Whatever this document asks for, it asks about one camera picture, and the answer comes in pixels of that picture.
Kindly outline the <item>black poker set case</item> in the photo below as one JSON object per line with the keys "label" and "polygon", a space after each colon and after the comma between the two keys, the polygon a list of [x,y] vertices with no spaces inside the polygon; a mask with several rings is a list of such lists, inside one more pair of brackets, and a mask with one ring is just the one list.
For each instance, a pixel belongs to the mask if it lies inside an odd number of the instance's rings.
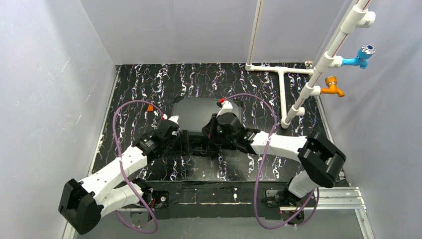
{"label": "black poker set case", "polygon": [[[172,105],[172,116],[179,116],[179,130],[187,130],[190,134],[190,141],[193,153],[197,156],[215,156],[222,148],[206,142],[202,128],[210,121],[212,114],[217,114],[220,108],[217,106],[218,99],[176,97]],[[234,113],[243,123],[244,103],[239,99],[229,100],[233,106]],[[249,149],[227,149],[239,150],[248,153]]]}

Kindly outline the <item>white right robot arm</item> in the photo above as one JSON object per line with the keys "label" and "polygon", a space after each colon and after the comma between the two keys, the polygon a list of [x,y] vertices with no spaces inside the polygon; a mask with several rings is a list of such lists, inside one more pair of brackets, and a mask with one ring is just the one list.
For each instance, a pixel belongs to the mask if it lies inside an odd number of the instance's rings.
{"label": "white right robot arm", "polygon": [[345,154],[319,132],[308,136],[269,134],[245,127],[234,113],[213,115],[202,132],[210,142],[225,148],[299,162],[303,171],[289,180],[282,193],[270,197],[279,205],[294,205],[318,187],[332,188],[346,162]]}

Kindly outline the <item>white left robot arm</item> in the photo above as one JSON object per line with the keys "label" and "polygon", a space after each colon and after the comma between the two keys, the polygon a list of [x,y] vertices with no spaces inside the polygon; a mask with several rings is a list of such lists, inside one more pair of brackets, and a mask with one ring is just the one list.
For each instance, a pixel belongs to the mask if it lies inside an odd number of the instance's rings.
{"label": "white left robot arm", "polygon": [[167,192],[154,192],[145,181],[135,179],[125,182],[121,171],[130,176],[164,155],[169,142],[177,138],[178,116],[171,116],[159,123],[156,130],[145,133],[134,141],[121,157],[116,158],[100,171],[77,181],[69,180],[62,192],[58,211],[81,235],[90,232],[107,214],[131,204],[140,204],[138,196],[152,207],[167,207]]}

